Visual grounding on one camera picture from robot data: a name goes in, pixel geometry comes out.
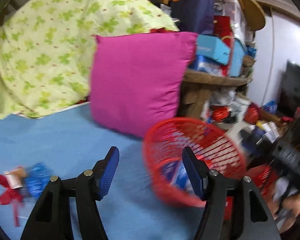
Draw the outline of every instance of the metal screw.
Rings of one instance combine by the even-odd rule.
[[[88,177],[88,176],[91,176],[93,174],[93,171],[92,170],[86,170],[86,171],[84,171],[83,174]]]
[[[58,180],[58,176],[53,175],[53,176],[50,177],[51,182],[55,182],[56,180]]]
[[[248,183],[251,182],[251,178],[249,176],[244,176],[243,180]]]
[[[216,170],[210,170],[209,174],[212,175],[212,176],[217,176],[218,172]]]

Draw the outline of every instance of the navy blue bag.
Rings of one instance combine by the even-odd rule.
[[[214,0],[171,0],[171,17],[178,18],[182,32],[213,33]]]

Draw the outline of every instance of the blue gripper pad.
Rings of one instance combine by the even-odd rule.
[[[203,199],[204,197],[204,191],[202,188],[202,181],[201,178],[199,176],[199,173],[197,172],[197,170],[194,167],[194,164],[192,163],[186,148],[183,149],[182,151],[182,161],[183,161],[183,165],[186,168],[186,172],[188,174],[190,183],[192,185],[193,191],[194,193],[200,198]]]
[[[105,158],[106,167],[103,171],[103,174],[99,180],[99,196],[101,199],[105,195],[108,194],[109,188],[114,177],[114,173],[117,169],[118,162],[119,162],[119,150],[117,147],[111,147],[109,153]]]

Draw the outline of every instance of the blue box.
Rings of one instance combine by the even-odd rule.
[[[227,65],[230,57],[230,48],[218,37],[199,35],[196,55],[202,55],[222,65]]]
[[[188,66],[188,68],[196,71],[206,72],[213,76],[222,77],[220,63],[202,55],[197,55],[195,60]]]
[[[230,77],[239,77],[242,67],[242,59],[247,51],[247,47],[239,39],[234,39],[234,49],[232,54],[232,62],[230,66]]]

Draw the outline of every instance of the wooden shelf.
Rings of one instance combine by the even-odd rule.
[[[217,76],[211,76],[205,72],[187,69],[183,76],[183,81],[190,82],[190,83],[215,85],[215,86],[238,87],[247,84],[249,78],[217,77]]]

